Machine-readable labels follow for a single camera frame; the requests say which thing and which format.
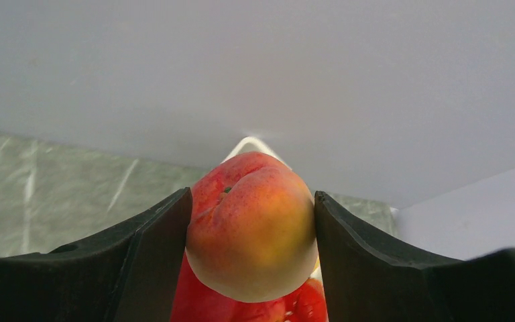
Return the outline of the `red fake apple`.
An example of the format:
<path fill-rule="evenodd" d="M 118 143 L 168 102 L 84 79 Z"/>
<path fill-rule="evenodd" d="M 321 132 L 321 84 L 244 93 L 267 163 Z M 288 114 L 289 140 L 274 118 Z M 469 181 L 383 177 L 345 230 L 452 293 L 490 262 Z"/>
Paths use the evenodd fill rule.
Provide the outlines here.
<path fill-rule="evenodd" d="M 327 321 L 322 282 L 307 281 L 294 292 L 273 301 L 243 303 L 215 292 L 194 275 L 183 257 L 174 295 L 171 321 Z"/>

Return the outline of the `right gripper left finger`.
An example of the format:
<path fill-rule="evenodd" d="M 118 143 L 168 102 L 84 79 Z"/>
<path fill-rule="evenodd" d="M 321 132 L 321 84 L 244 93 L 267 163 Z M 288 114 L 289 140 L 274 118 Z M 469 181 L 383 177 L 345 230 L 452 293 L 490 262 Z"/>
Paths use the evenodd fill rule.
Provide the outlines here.
<path fill-rule="evenodd" d="M 191 207 L 179 189 L 47 254 L 0 258 L 0 321 L 168 321 Z"/>

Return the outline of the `white plastic basket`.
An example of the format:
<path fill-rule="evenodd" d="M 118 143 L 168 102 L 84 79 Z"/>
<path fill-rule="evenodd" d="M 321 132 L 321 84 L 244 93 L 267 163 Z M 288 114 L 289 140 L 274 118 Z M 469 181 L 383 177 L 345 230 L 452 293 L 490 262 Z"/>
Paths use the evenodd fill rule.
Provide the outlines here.
<path fill-rule="evenodd" d="M 255 136 L 246 136 L 241 139 L 230 151 L 230 153 L 221 161 L 221 163 L 224 163 L 239 154 L 247 152 L 261 152 L 267 154 L 290 168 L 290 166 L 285 161 L 283 161 L 283 159 L 281 159 L 281 157 L 273 149 L 271 149 L 271 147 L 269 147 L 269 145 Z"/>

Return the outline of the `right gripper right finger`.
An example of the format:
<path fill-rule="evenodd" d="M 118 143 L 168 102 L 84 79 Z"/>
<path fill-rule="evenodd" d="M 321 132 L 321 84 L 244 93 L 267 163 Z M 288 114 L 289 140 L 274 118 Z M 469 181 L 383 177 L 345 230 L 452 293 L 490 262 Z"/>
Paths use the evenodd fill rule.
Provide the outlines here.
<path fill-rule="evenodd" d="M 323 191 L 314 213 L 330 321 L 515 321 L 515 248 L 470 260 L 434 254 Z"/>

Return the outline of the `orange red fake peach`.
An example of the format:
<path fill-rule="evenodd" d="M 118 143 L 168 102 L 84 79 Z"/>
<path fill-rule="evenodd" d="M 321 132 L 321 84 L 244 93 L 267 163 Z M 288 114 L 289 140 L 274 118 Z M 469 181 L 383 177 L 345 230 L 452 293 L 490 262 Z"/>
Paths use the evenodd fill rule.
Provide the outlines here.
<path fill-rule="evenodd" d="M 186 259 L 215 292 L 245 303 L 286 296 L 313 273 L 314 200 L 287 165 L 263 152 L 234 156 L 191 188 Z"/>

